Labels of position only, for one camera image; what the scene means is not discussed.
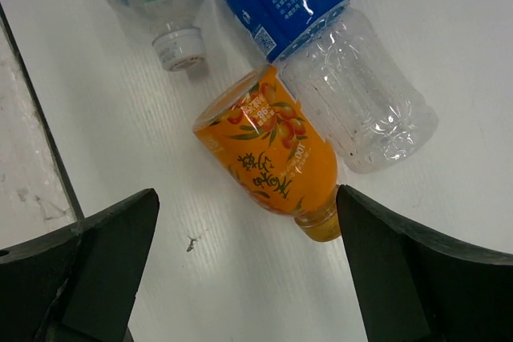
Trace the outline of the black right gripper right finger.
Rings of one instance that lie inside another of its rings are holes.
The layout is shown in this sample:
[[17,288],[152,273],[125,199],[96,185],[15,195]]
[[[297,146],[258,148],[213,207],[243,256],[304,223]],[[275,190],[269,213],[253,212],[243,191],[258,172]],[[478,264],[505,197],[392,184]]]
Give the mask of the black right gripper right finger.
[[370,341],[510,341],[512,256],[450,237],[354,188],[341,237]]

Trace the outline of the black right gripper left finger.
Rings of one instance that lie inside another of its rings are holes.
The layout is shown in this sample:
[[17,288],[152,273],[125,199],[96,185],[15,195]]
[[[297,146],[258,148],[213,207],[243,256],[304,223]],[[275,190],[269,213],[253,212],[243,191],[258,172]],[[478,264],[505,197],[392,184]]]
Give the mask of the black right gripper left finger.
[[1,251],[3,341],[123,341],[156,229],[145,189]]

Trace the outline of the orange juice bottle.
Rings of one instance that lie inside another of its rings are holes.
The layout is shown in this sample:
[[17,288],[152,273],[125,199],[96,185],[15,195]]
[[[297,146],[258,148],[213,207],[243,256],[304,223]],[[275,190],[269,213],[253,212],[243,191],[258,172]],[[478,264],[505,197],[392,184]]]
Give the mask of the orange juice bottle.
[[292,217],[316,242],[340,236],[337,156],[273,66],[228,88],[192,130],[259,206]]

